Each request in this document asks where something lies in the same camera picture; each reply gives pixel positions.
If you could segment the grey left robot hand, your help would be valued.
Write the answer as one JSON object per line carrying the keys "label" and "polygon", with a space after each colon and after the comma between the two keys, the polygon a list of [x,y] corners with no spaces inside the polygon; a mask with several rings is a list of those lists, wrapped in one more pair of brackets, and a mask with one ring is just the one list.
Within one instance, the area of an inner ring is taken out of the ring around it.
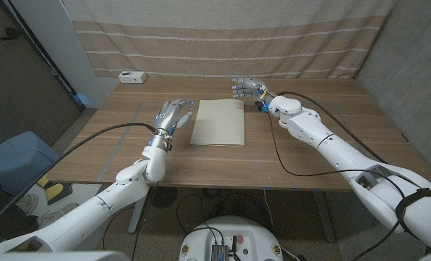
{"label": "grey left robot hand", "polygon": [[155,132],[160,135],[173,135],[174,129],[182,129],[192,118],[192,108],[181,116],[182,108],[186,105],[193,105],[194,102],[188,99],[174,99],[166,101],[155,116]]}

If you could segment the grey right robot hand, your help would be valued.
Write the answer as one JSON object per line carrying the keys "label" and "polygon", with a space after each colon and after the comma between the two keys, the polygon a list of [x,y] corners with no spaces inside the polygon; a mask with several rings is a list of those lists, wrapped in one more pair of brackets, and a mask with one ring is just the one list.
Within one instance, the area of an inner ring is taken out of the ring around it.
{"label": "grey right robot hand", "polygon": [[276,94],[261,79],[233,78],[232,81],[236,83],[236,85],[232,87],[233,97],[235,99],[250,97],[256,102],[261,102],[268,106],[276,97]]}

